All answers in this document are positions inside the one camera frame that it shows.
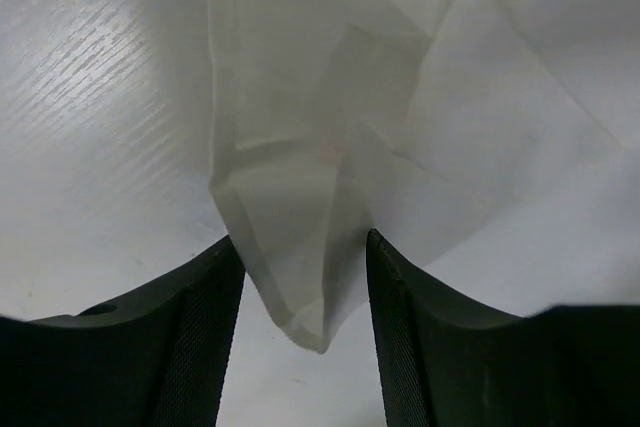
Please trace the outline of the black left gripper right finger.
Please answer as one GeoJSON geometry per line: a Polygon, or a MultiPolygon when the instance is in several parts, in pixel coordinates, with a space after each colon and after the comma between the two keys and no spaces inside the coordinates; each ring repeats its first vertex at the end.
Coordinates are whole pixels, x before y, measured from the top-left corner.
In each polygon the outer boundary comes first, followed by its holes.
{"type": "Polygon", "coordinates": [[[366,272],[388,425],[638,424],[637,307],[520,318],[420,270],[374,230],[366,272]]]}

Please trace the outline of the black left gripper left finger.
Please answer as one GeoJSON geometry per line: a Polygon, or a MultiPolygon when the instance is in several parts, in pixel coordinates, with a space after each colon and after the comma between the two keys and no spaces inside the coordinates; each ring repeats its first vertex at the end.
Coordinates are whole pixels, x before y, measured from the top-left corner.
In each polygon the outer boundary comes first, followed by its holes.
{"type": "Polygon", "coordinates": [[[5,426],[212,426],[245,269],[223,238],[77,315],[1,321],[5,426]]]}

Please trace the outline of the white pleated skirt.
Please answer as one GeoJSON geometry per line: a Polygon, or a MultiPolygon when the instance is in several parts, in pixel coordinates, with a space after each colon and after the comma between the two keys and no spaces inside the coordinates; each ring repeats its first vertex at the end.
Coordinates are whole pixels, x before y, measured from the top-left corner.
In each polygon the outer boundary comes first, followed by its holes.
{"type": "Polygon", "coordinates": [[[639,300],[639,0],[208,0],[210,191],[324,352],[379,230],[528,315],[639,300]]]}

